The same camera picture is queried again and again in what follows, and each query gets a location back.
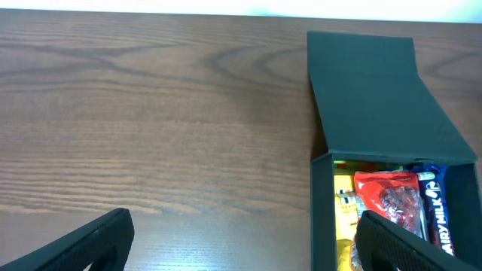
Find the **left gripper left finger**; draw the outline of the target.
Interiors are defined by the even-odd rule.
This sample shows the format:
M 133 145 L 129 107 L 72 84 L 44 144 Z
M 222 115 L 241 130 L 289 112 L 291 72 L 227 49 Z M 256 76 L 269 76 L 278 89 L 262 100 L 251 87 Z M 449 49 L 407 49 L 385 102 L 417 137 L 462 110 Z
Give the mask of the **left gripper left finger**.
M 4 271 L 124 270 L 135 231 L 130 211 L 114 209 L 1 266 Z

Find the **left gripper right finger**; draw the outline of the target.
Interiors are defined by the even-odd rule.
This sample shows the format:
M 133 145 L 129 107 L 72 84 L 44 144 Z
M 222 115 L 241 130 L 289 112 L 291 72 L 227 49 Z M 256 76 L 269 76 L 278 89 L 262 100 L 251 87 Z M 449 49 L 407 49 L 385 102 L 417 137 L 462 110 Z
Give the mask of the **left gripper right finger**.
M 365 271 L 477 270 L 373 211 L 363 212 L 355 245 Z

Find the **yellow candy bag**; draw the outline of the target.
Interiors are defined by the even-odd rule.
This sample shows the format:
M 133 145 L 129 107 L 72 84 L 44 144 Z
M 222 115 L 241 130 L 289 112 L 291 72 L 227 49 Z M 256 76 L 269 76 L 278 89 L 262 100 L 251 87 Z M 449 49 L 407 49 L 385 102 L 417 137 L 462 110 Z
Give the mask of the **yellow candy bag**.
M 351 175 L 334 176 L 334 210 L 336 220 L 337 270 L 362 271 L 355 235 L 358 226 L 358 206 Z

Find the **red Hacks candy bag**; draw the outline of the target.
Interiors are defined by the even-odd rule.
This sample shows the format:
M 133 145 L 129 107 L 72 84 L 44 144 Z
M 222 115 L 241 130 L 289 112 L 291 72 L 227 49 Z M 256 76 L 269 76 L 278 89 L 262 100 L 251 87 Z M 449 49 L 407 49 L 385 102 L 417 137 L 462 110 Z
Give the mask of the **red Hacks candy bag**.
M 368 211 L 423 237 L 422 200 L 418 178 L 412 172 L 356 172 L 355 192 Z

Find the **dark blue Dairy Milk bar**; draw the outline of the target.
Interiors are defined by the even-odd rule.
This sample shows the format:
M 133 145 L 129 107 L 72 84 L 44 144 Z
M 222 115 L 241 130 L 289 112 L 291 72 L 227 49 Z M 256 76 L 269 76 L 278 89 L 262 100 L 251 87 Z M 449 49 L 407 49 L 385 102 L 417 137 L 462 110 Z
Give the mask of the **dark blue Dairy Milk bar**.
M 444 188 L 447 168 L 434 164 L 416 164 L 410 171 L 417 174 L 430 243 L 454 256 Z

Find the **green Haribo gummy bag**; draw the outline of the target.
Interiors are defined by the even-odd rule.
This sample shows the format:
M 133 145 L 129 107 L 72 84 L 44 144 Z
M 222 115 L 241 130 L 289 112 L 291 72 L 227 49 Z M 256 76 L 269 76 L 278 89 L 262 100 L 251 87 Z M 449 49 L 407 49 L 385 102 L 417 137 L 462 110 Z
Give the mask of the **green Haribo gummy bag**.
M 335 160 L 336 175 L 354 175 L 356 172 L 392 172 L 402 170 L 403 166 L 390 163 L 369 163 L 361 161 Z

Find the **black gift box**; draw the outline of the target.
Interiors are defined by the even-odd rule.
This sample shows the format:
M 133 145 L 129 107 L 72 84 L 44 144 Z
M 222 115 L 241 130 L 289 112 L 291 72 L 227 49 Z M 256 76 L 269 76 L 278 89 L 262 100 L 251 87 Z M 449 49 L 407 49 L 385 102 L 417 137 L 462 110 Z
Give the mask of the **black gift box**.
M 307 60 L 328 148 L 310 164 L 312 268 L 337 267 L 335 160 L 447 166 L 455 253 L 480 268 L 477 157 L 419 77 L 413 40 L 309 32 Z

